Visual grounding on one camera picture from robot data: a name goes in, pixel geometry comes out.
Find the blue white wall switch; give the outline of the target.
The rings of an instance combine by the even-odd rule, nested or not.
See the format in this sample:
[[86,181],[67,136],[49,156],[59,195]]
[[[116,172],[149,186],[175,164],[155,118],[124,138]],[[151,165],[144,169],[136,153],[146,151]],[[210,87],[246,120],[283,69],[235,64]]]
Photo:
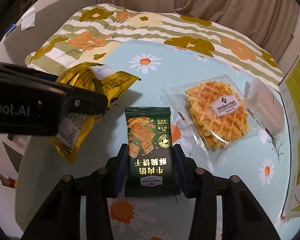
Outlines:
[[11,24],[11,25],[9,26],[9,28],[7,29],[7,31],[6,31],[6,36],[7,36],[14,28],[16,28],[16,24]]

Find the gold foil snack packet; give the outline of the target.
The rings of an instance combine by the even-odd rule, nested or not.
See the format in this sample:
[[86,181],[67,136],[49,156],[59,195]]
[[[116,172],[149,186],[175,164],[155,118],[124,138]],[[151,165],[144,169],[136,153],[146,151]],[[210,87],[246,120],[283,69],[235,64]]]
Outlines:
[[58,83],[78,88],[61,120],[58,133],[50,138],[57,152],[69,163],[77,158],[83,142],[106,111],[140,78],[100,63],[80,63],[66,70]]

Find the clear wrapped waffle cookie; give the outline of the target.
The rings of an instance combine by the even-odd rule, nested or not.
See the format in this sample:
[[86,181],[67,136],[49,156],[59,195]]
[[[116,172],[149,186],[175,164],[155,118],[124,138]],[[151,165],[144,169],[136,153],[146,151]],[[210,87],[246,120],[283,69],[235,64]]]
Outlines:
[[165,88],[163,100],[174,114],[181,131],[190,133],[192,152],[203,153],[210,171],[227,150],[261,130],[243,93],[228,75]]

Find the grey padded headboard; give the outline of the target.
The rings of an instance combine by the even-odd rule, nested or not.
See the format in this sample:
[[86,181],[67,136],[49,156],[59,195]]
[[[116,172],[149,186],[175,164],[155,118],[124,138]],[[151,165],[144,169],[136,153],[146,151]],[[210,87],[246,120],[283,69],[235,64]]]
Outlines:
[[37,51],[74,13],[96,5],[96,0],[58,0],[36,12],[34,27],[15,27],[5,38],[4,45],[14,64],[25,65],[25,58]]

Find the white paper on headboard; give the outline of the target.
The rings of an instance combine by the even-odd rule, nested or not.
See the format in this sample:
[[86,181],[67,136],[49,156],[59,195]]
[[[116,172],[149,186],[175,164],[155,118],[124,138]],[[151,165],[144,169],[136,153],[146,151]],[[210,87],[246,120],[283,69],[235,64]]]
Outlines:
[[31,7],[23,16],[21,17],[21,30],[26,30],[33,28],[36,21],[36,10],[35,7]]

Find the beige pleated curtain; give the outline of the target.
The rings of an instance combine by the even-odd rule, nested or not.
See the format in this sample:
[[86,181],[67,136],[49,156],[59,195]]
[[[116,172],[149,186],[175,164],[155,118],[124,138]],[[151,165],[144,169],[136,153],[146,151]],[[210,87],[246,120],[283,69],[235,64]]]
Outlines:
[[177,12],[234,29],[279,60],[293,39],[295,0],[97,0],[136,11]]

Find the green striped floral quilt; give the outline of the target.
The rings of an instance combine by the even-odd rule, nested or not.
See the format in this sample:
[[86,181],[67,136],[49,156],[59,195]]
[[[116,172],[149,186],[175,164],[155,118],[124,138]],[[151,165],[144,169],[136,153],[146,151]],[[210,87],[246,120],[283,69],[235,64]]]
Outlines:
[[136,12],[110,3],[85,7],[31,49],[25,64],[59,75],[82,62],[103,62],[130,40],[162,43],[173,51],[210,57],[277,88],[283,79],[275,59],[245,35],[218,23],[176,13]]

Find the green cardboard box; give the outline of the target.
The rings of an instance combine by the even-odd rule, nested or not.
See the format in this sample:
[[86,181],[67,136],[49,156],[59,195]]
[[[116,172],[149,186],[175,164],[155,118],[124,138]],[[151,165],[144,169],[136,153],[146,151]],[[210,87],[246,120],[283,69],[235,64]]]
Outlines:
[[290,141],[290,176],[283,216],[300,217],[300,54],[279,84]]

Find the dark green cracker packet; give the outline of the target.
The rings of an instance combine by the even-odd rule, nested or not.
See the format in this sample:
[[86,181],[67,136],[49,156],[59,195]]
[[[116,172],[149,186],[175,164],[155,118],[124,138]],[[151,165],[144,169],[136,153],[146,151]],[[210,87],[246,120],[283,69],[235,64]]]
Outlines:
[[129,146],[125,196],[180,194],[173,159],[170,108],[127,107],[125,116]]

